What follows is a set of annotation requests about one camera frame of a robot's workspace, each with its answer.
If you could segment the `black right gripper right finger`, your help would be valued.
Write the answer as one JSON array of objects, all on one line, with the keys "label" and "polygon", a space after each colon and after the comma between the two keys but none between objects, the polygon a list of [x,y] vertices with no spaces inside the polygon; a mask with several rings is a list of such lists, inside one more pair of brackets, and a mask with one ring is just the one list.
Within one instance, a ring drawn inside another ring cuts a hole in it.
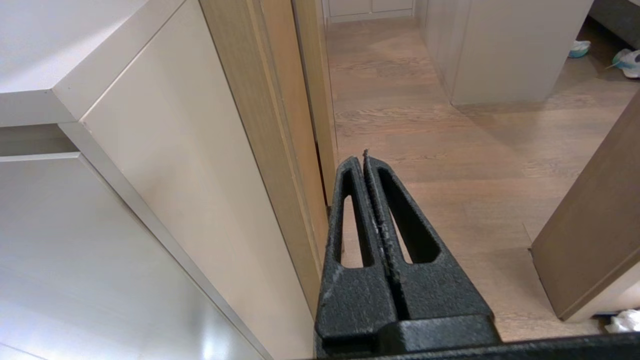
[{"label": "black right gripper right finger", "polygon": [[400,318],[481,316],[493,321],[489,305],[392,167],[368,152],[363,166]]}]

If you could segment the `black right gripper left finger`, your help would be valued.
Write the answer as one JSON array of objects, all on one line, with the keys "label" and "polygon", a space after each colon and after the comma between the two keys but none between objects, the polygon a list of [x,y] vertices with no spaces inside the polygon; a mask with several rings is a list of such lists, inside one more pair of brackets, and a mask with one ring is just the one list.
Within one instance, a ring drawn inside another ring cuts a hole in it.
[{"label": "black right gripper left finger", "polygon": [[[353,205],[361,268],[346,268],[341,262],[346,198]],[[379,332],[397,318],[377,219],[361,164],[352,156],[336,172],[315,319],[315,355],[369,357],[379,353]]]}]

